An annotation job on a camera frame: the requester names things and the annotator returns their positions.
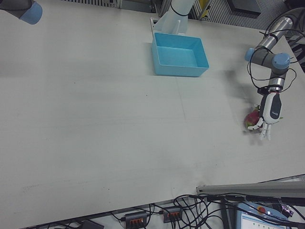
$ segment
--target red button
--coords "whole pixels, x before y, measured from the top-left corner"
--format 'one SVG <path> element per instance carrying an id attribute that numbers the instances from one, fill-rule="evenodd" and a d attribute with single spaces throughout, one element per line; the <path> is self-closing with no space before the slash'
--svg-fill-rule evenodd
<path id="1" fill-rule="evenodd" d="M 260 211 L 260 214 L 266 213 L 266 209 L 263 207 L 258 207 L 258 211 Z"/>

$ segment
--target cable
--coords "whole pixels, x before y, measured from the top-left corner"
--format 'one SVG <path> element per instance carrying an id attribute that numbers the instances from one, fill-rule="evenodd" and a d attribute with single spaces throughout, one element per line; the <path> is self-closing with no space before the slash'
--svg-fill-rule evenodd
<path id="1" fill-rule="evenodd" d="M 294 206 L 289 205 L 289 207 L 291 207 L 293 210 L 295 210 L 297 212 L 297 214 L 303 219 L 305 220 L 305 216 L 303 216 L 298 209 L 296 209 Z"/>
<path id="2" fill-rule="evenodd" d="M 113 217 L 115 217 L 118 221 L 122 221 L 121 219 L 119 219 L 118 217 L 116 217 L 111 211 L 109 212 Z"/>
<path id="3" fill-rule="evenodd" d="M 250 77 L 251 77 L 252 84 L 253 84 L 254 87 L 256 87 L 257 89 L 259 89 L 259 87 L 254 83 L 254 80 L 253 80 L 253 79 L 255 79 L 255 78 L 252 76 L 251 63 L 252 63 L 252 58 L 253 58 L 254 54 L 255 54 L 257 51 L 262 50 L 262 49 L 265 49 L 265 50 L 267 50 L 267 51 L 269 50 L 269 49 L 267 49 L 267 48 L 264 47 L 264 46 L 259 47 L 258 49 L 254 50 L 253 54 L 251 55 L 250 61 L 249 61 L 248 73 L 249 73 L 249 75 L 250 75 Z"/>
<path id="4" fill-rule="evenodd" d="M 165 208 L 163 208 L 159 205 L 156 205 L 155 203 L 152 203 L 152 205 L 156 206 L 157 208 L 162 209 L 163 211 L 166 211 L 169 214 L 169 216 L 171 217 L 171 213 L 167 209 L 165 209 Z M 172 226 L 173 229 L 175 229 L 176 228 L 176 223 L 171 221 L 171 226 Z"/>
<path id="5" fill-rule="evenodd" d="M 295 77 L 294 77 L 294 79 L 290 82 L 289 86 L 288 86 L 286 89 L 280 91 L 280 93 L 282 93 L 282 92 L 284 92 L 284 91 L 287 91 L 287 90 L 291 87 L 293 81 L 296 79 L 296 71 L 295 71 L 294 69 L 292 69 L 292 68 L 288 68 L 288 70 L 293 71 L 293 72 L 295 73 Z"/>

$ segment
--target metal grating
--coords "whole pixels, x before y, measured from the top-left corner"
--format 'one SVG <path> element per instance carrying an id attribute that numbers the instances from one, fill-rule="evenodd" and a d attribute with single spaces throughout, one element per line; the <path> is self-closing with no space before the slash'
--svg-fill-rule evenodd
<path id="1" fill-rule="evenodd" d="M 105 6 L 105 7 L 113 7 L 113 8 L 117 8 L 118 5 L 117 0 L 62 0 L 62 1 L 77 2 L 88 5 Z"/>
<path id="2" fill-rule="evenodd" d="M 283 0 L 256 1 L 262 11 L 259 16 L 233 12 L 227 0 L 214 0 L 209 9 L 210 18 L 202 20 L 264 30 L 275 17 L 287 10 Z"/>

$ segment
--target black cable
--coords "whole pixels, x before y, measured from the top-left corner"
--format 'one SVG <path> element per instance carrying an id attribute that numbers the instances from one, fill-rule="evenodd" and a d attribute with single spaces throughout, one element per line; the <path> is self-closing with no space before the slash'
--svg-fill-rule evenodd
<path id="1" fill-rule="evenodd" d="M 198 223 L 197 223 L 197 220 L 199 220 L 199 218 L 202 216 L 202 214 L 204 213 L 204 211 L 206 210 L 207 211 L 207 214 L 208 214 L 208 207 L 207 207 L 207 204 L 204 202 L 204 201 L 200 201 L 200 203 L 204 203 L 205 204 L 205 206 L 206 206 L 206 208 L 196 217 L 196 218 L 194 218 L 194 220 L 193 221 L 191 221 L 189 224 L 186 224 L 184 227 L 182 227 L 181 229 L 184 229 L 184 228 L 186 228 L 186 227 L 189 227 L 189 228 L 197 228 L 197 226 L 198 226 Z"/>
<path id="2" fill-rule="evenodd" d="M 294 32 L 298 32 L 299 34 L 301 34 L 303 37 L 305 37 L 305 34 L 299 30 L 295 30 L 295 29 L 283 29 L 283 30 L 276 30 L 276 31 L 273 31 L 273 32 L 269 32 L 269 33 L 266 33 L 265 36 L 268 36 L 270 34 L 274 34 L 276 32 L 282 32 L 282 31 L 294 31 Z"/>
<path id="3" fill-rule="evenodd" d="M 119 219 L 118 217 L 116 217 L 111 211 L 109 212 L 113 217 L 115 217 L 119 222 L 121 222 L 122 220 Z"/>
<path id="4" fill-rule="evenodd" d="M 208 227 L 208 229 L 212 229 L 211 227 L 210 227 L 210 225 L 206 222 L 205 223 L 206 224 L 206 226 Z"/>
<path id="5" fill-rule="evenodd" d="M 222 223 L 223 223 L 223 226 L 224 226 L 224 220 L 223 220 L 220 216 L 211 215 L 211 216 L 209 216 L 208 218 L 211 218 L 211 217 L 217 217 L 217 218 L 221 219 L 221 221 L 222 221 Z"/>
<path id="6" fill-rule="evenodd" d="M 154 214 L 154 210 L 155 210 L 155 206 L 153 207 L 153 210 L 152 210 L 152 206 L 151 206 L 151 204 L 149 204 L 149 211 L 150 211 L 150 213 L 149 213 L 149 217 L 148 217 L 148 219 L 147 219 L 147 222 L 146 222 L 146 226 L 149 224 L 149 222 L 151 221 L 151 217 L 152 217 L 152 215 Z"/>
<path id="7" fill-rule="evenodd" d="M 288 68 L 288 70 L 293 71 L 293 72 L 295 73 L 295 77 L 294 77 L 294 79 L 290 82 L 289 86 L 288 86 L 286 89 L 280 91 L 280 93 L 282 93 L 282 92 L 284 92 L 284 91 L 287 91 L 287 90 L 291 87 L 293 81 L 296 79 L 296 71 L 295 71 L 294 69 L 292 69 L 292 68 Z"/>
<path id="8" fill-rule="evenodd" d="M 137 210 L 141 210 L 141 211 L 146 211 L 146 212 L 149 212 L 151 215 L 152 214 L 159 214 L 159 212 L 154 212 L 154 211 L 150 211 L 150 210 L 145 210 L 145 209 L 142 209 L 142 208 L 138 208 L 138 207 L 132 207 L 134 209 L 137 209 Z"/>
<path id="9" fill-rule="evenodd" d="M 264 46 L 259 47 L 258 49 L 254 50 L 253 54 L 251 55 L 250 61 L 249 61 L 249 70 L 248 70 L 248 73 L 249 73 L 249 75 L 250 75 L 252 84 L 253 84 L 254 87 L 256 87 L 257 89 L 259 89 L 259 87 L 254 83 L 254 80 L 253 80 L 253 79 L 255 79 L 255 78 L 252 76 L 251 63 L 252 63 L 252 58 L 253 58 L 254 54 L 255 54 L 257 51 L 262 50 L 262 49 L 268 50 L 268 49 L 265 48 Z"/>
<path id="10" fill-rule="evenodd" d="M 287 10 L 287 11 L 281 13 L 280 15 L 278 15 L 276 18 L 274 18 L 273 21 L 267 26 L 267 28 L 266 28 L 266 30 L 265 30 L 265 33 L 267 33 L 267 31 L 270 30 L 270 29 L 274 26 L 275 22 L 276 22 L 279 18 L 281 18 L 281 17 L 283 17 L 283 16 L 288 16 L 288 15 L 289 15 L 289 16 L 295 17 L 295 18 L 296 18 L 296 24 L 298 24 L 298 23 L 299 23 L 298 18 L 297 18 L 295 15 L 293 15 L 293 14 L 289 14 L 289 13 L 288 13 L 289 11 L 291 11 L 291 10 Z"/>
<path id="11" fill-rule="evenodd" d="M 166 211 L 169 214 L 169 217 L 171 217 L 171 213 L 167 209 L 165 209 L 165 208 L 163 208 L 159 205 L 156 205 L 155 203 L 152 203 L 152 205 L 156 206 L 157 208 L 162 209 L 163 211 Z M 176 223 L 171 221 L 171 226 L 172 226 L 172 229 L 175 229 L 176 228 Z"/>
<path id="12" fill-rule="evenodd" d="M 297 214 L 303 219 L 303 220 L 305 220 L 305 216 L 304 215 L 302 215 L 302 213 L 301 212 L 299 212 L 299 210 L 298 209 L 296 209 L 294 206 L 291 206 L 291 205 L 289 205 L 289 207 L 291 207 L 293 210 L 295 210 L 296 212 L 297 212 Z"/>
<path id="13" fill-rule="evenodd" d="M 56 224 L 61 225 L 61 226 L 64 226 L 64 227 L 66 227 L 66 228 L 75 229 L 74 227 L 71 227 L 71 226 L 70 226 L 71 223 L 70 223 L 69 225 L 66 225 L 66 224 L 63 224 L 63 223 L 61 223 L 61 222 L 56 222 Z"/>
<path id="14" fill-rule="evenodd" d="M 185 206 L 182 206 L 182 205 L 181 205 L 181 203 L 178 201 L 178 198 L 175 198 L 173 203 L 174 203 L 175 206 L 179 206 L 181 209 L 184 210 Z M 183 219 L 181 219 L 181 221 L 185 224 L 185 226 L 183 226 L 182 229 L 184 229 L 184 228 L 186 228 L 186 227 L 195 228 L 196 226 L 193 226 L 192 224 L 195 222 L 196 225 L 197 225 L 197 219 L 198 219 L 200 216 L 194 217 L 194 219 L 193 219 L 192 221 L 190 221 L 190 220 L 189 220 L 189 217 L 188 217 L 188 215 L 187 215 L 187 213 L 186 213 L 185 211 L 184 211 L 184 213 L 185 213 L 185 215 L 186 215 L 186 217 L 187 217 L 187 219 L 188 219 L 188 223 L 186 223 Z"/>

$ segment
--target blue robot end cap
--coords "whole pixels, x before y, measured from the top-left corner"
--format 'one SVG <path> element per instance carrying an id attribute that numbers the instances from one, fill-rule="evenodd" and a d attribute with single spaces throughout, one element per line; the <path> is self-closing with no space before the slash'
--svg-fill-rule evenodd
<path id="1" fill-rule="evenodd" d="M 285 69 L 290 64 L 290 56 L 287 53 L 279 53 L 272 59 L 272 65 L 277 69 Z"/>
<path id="2" fill-rule="evenodd" d="M 246 52 L 246 55 L 244 56 L 244 59 L 249 62 L 253 53 L 254 53 L 253 48 L 248 49 L 248 51 Z"/>
<path id="3" fill-rule="evenodd" d="M 39 22 L 42 16 L 42 7 L 37 2 L 32 4 L 32 7 L 29 8 L 19 19 L 27 22 L 28 24 L 34 25 Z"/>

